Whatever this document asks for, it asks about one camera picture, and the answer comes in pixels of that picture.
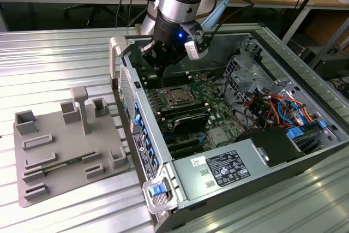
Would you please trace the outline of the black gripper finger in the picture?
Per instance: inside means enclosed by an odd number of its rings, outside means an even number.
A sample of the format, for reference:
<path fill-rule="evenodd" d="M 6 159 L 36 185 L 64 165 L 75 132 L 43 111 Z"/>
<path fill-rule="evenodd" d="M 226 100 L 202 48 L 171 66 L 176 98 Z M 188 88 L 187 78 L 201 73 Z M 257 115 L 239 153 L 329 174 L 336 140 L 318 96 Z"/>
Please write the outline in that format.
<path fill-rule="evenodd" d="M 157 77 L 164 75 L 163 44 L 152 40 L 147 45 L 139 47 L 142 58 L 155 70 Z"/>
<path fill-rule="evenodd" d="M 162 75 L 164 75 L 167 67 L 169 67 L 172 64 L 176 64 L 179 60 L 182 59 L 183 48 L 163 44 L 162 52 Z"/>

